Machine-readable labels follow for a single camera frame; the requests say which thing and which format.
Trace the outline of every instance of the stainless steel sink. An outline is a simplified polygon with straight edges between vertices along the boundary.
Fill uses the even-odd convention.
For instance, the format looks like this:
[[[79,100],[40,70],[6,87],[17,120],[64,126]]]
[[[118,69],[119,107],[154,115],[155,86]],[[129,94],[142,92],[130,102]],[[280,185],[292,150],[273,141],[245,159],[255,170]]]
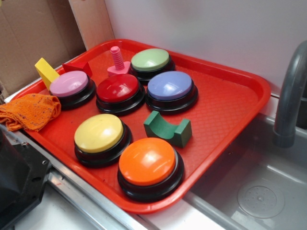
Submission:
[[[184,199],[225,229],[307,229],[307,132],[282,149],[273,125],[259,114]]]

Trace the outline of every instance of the pink peg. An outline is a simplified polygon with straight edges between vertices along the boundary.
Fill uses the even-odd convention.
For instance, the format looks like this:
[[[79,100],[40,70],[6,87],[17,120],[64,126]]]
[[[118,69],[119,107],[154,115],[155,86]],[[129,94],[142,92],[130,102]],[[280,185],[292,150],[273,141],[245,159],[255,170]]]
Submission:
[[[116,74],[128,73],[130,68],[130,61],[123,61],[120,48],[118,46],[113,46],[110,49],[112,58],[114,61],[114,66],[107,68],[109,76]]]

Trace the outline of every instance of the green arch block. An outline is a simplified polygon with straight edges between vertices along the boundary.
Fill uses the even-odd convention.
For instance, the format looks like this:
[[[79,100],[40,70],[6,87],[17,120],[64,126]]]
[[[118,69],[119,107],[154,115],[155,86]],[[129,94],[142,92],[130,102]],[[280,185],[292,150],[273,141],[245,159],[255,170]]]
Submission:
[[[192,136],[191,121],[183,119],[176,126],[163,119],[158,111],[152,111],[144,122],[146,135],[150,138],[161,138],[178,147],[185,147]]]

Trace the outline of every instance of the red tray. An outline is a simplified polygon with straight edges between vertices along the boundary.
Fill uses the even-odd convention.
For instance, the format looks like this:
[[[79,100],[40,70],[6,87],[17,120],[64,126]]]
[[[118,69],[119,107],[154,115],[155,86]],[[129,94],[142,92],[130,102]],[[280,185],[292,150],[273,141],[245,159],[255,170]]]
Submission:
[[[108,77],[107,68],[113,66],[109,52],[112,46],[119,46],[124,61],[130,61],[138,52],[152,48],[135,41],[112,40],[86,51],[70,63],[89,62],[92,79],[98,85]],[[257,115],[267,103],[271,90],[263,78],[237,69],[168,51],[176,64],[176,70],[191,76],[199,90],[196,105],[178,115],[164,115],[164,119],[178,125],[183,118],[192,125],[192,138],[185,148],[176,148],[185,164],[185,177],[181,186],[167,198],[153,203],[140,203],[127,198],[118,181],[118,164],[101,169],[82,166],[74,154],[74,132],[86,119],[100,114],[96,98],[86,105],[70,111],[49,122],[39,132],[26,132],[43,145],[56,158],[87,181],[116,205],[130,213],[147,214],[162,210],[176,203],[193,186],[199,177],[218,158],[223,150]],[[40,80],[15,98],[28,93],[49,94]],[[144,104],[136,112],[120,117],[127,124],[134,140],[145,138],[143,122],[151,111]]]

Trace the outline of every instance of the faucet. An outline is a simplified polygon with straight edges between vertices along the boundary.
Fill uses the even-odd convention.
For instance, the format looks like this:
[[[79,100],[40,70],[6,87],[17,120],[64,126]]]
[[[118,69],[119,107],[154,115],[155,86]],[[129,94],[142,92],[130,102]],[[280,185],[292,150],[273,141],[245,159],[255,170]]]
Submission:
[[[307,41],[295,50],[277,106],[273,143],[281,148],[293,146],[295,127],[307,128]]]

